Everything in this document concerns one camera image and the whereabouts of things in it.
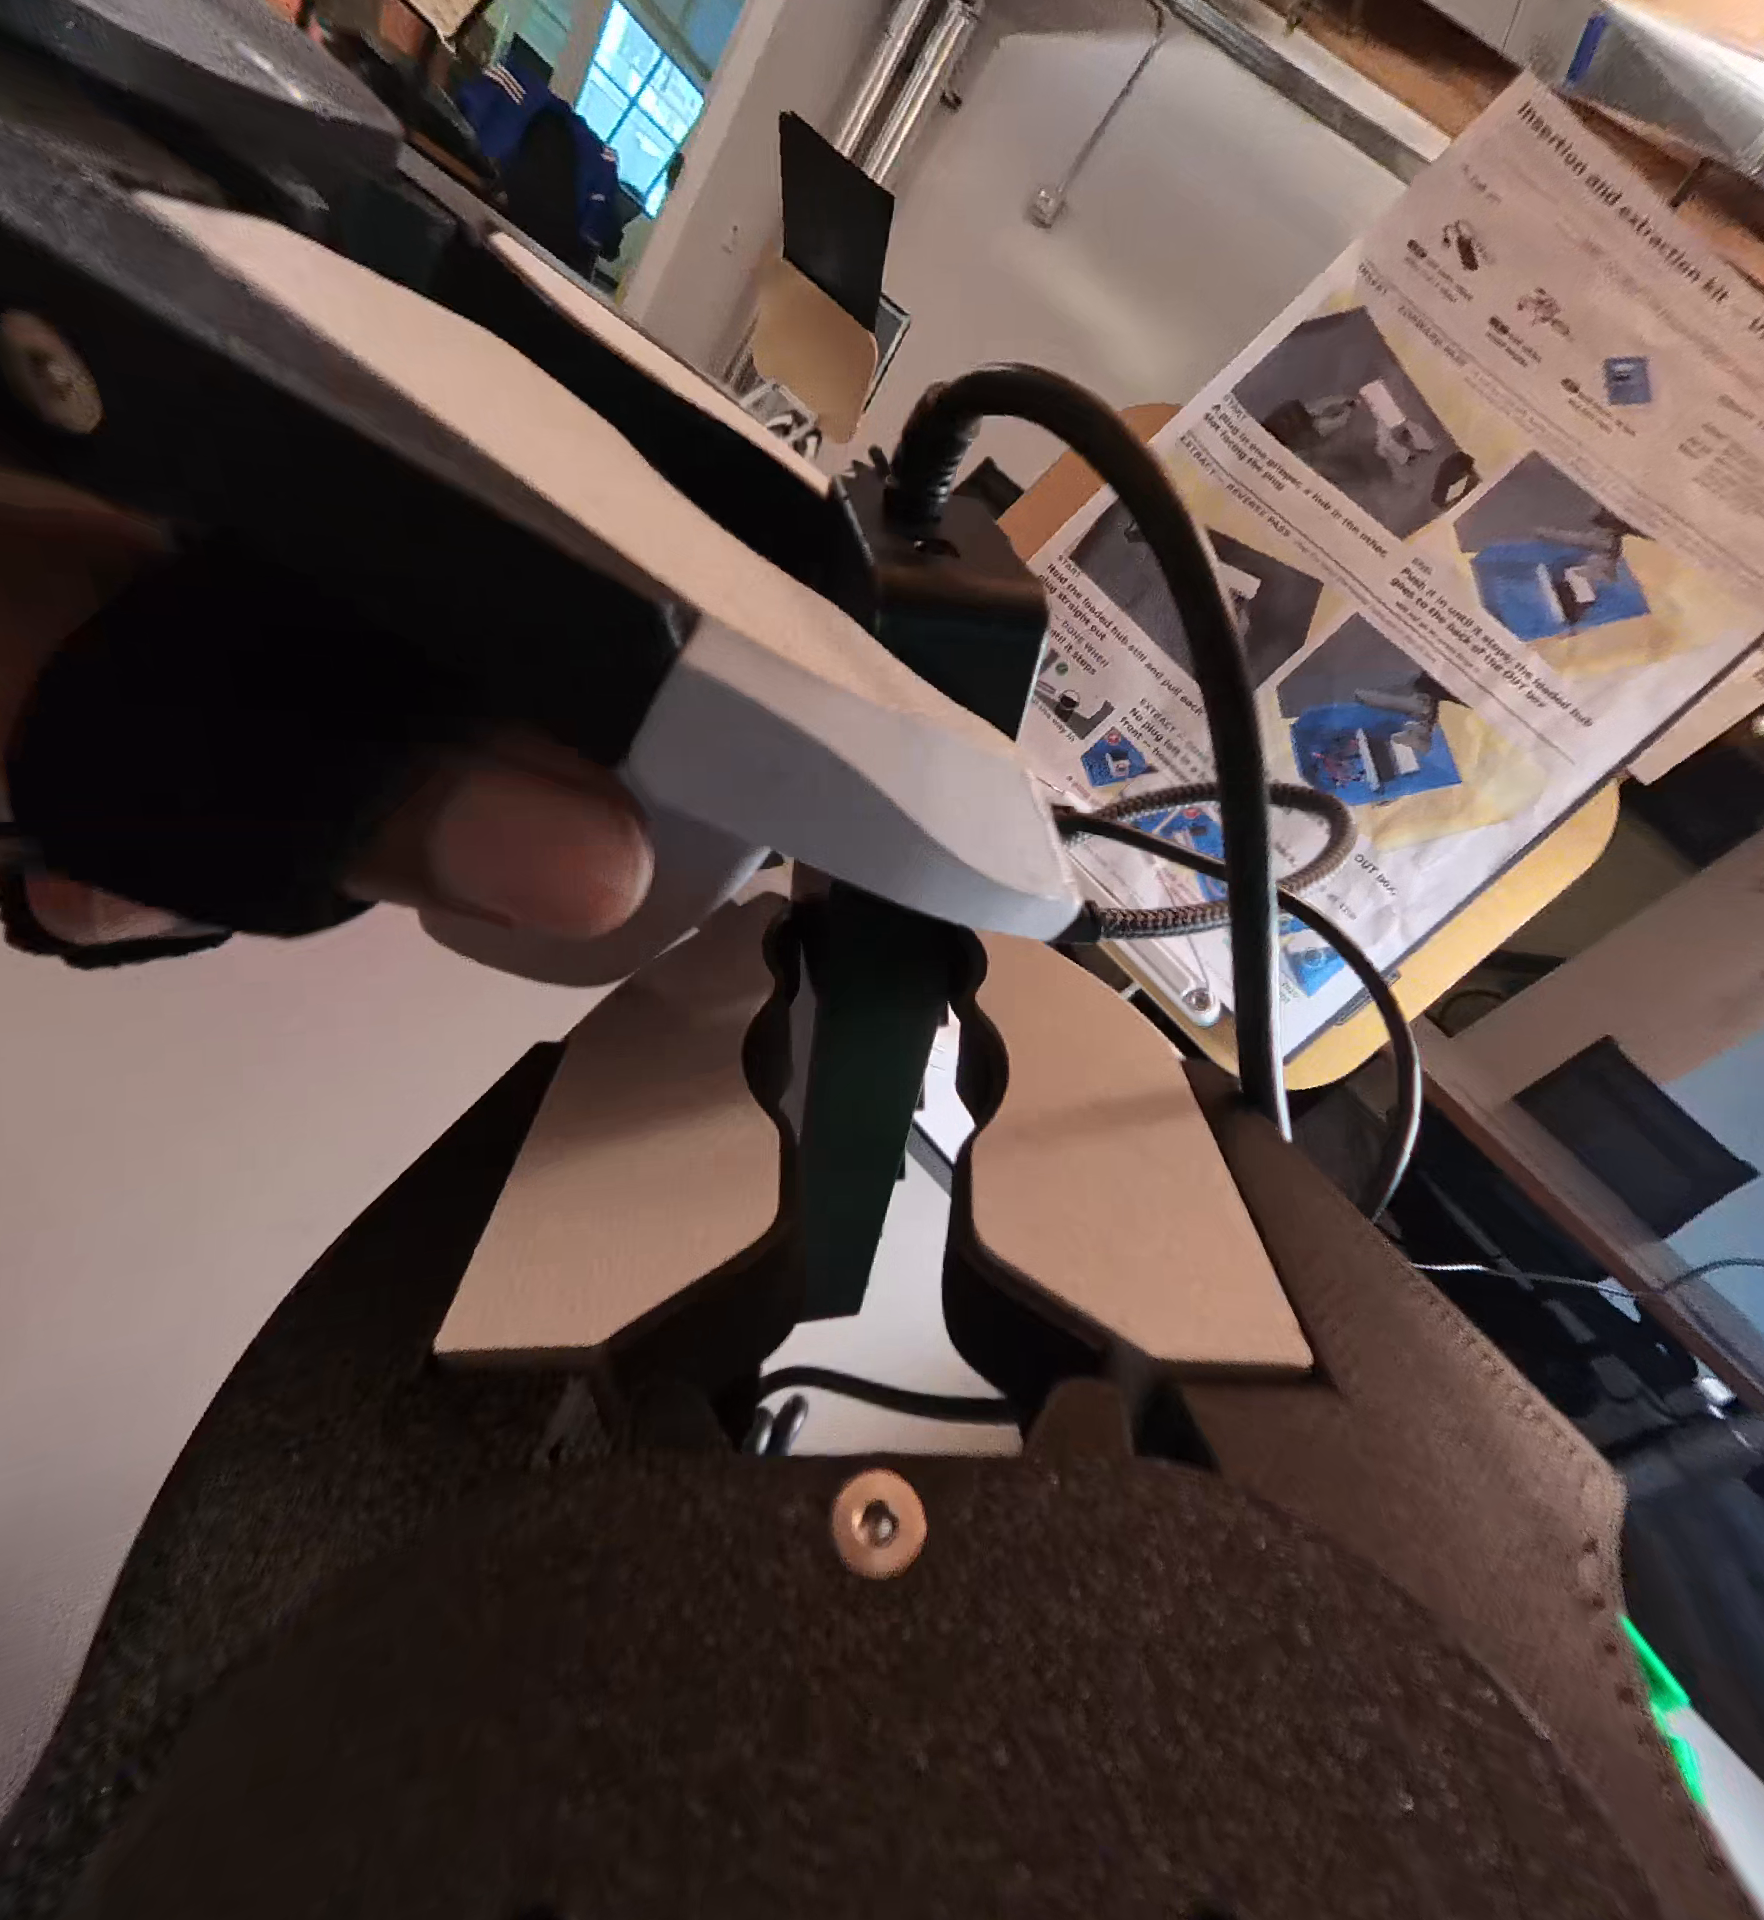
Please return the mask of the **blue jacket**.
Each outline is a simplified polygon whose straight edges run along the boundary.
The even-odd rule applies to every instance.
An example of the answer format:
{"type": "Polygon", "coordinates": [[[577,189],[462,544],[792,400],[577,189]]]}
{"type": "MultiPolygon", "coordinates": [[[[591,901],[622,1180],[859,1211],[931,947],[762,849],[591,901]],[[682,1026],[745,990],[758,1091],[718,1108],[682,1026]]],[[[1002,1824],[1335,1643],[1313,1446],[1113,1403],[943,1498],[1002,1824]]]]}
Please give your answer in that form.
{"type": "Polygon", "coordinates": [[[454,101],[516,228],[583,278],[622,251],[634,207],[615,152],[553,90],[551,69],[530,46],[513,37],[454,101]]]}

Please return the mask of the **wooden document stand black sheet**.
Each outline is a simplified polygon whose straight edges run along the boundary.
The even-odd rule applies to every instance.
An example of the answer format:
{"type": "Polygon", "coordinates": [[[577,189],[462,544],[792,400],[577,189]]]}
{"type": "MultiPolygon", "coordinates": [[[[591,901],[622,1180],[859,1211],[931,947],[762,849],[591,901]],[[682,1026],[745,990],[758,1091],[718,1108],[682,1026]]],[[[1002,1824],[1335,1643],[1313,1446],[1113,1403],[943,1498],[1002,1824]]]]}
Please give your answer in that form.
{"type": "Polygon", "coordinates": [[[896,196],[798,111],[777,118],[779,238],[757,278],[751,363],[851,443],[880,379],[896,196]]]}

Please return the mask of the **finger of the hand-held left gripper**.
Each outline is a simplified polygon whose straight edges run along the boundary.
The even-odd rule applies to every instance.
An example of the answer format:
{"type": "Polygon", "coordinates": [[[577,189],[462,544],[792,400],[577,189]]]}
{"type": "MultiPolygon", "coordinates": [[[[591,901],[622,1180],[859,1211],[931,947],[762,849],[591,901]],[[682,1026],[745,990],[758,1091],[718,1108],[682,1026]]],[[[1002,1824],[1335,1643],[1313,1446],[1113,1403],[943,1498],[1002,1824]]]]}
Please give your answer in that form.
{"type": "Polygon", "coordinates": [[[329,371],[398,398],[416,468],[694,613],[623,760],[643,802],[961,927],[1050,942],[1078,917],[1017,745],[705,515],[562,382],[288,228],[136,199],[329,371]]]}
{"type": "Polygon", "coordinates": [[[650,391],[650,404],[665,418],[677,418],[692,430],[694,418],[721,427],[728,443],[762,457],[803,491],[828,497],[830,477],[790,443],[779,439],[766,425],[748,415],[727,391],[701,371],[688,366],[677,354],[662,348],[643,328],[580,276],[564,267],[542,247],[523,240],[510,228],[491,233],[487,250],[509,267],[529,291],[542,301],[559,320],[583,336],[607,361],[622,365],[650,391]]]}

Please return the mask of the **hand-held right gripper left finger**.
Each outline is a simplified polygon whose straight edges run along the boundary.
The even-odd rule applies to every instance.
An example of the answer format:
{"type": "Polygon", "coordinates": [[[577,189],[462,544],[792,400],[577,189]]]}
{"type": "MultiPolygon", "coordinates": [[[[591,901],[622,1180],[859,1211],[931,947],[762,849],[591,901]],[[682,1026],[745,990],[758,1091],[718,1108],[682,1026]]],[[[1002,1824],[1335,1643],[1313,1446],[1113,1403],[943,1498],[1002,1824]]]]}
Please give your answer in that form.
{"type": "Polygon", "coordinates": [[[716,1390],[798,1327],[789,908],[727,904],[574,1026],[437,1327],[439,1365],[716,1390]]]}

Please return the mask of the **printed instruction poster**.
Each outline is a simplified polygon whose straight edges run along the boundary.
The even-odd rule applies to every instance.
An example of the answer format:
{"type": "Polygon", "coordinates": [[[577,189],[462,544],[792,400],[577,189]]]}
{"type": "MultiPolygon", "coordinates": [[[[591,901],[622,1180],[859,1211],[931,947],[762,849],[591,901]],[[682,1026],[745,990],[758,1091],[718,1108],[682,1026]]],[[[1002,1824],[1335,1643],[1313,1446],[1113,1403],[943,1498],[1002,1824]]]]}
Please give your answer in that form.
{"type": "Polygon", "coordinates": [[[1764,638],[1764,301],[1535,82],[1153,450],[1380,972],[1764,638]]]}

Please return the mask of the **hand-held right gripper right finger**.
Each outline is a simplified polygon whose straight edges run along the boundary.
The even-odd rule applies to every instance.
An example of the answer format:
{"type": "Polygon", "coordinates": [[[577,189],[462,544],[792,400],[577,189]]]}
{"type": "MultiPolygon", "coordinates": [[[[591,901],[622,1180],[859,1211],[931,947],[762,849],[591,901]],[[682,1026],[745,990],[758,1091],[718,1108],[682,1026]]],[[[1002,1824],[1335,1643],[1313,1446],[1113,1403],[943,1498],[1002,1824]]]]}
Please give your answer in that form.
{"type": "Polygon", "coordinates": [[[981,947],[956,1001],[973,1119],[946,1250],[958,1352],[1012,1403],[1083,1376],[1308,1376],[1180,1048],[1052,947],[981,947]]]}

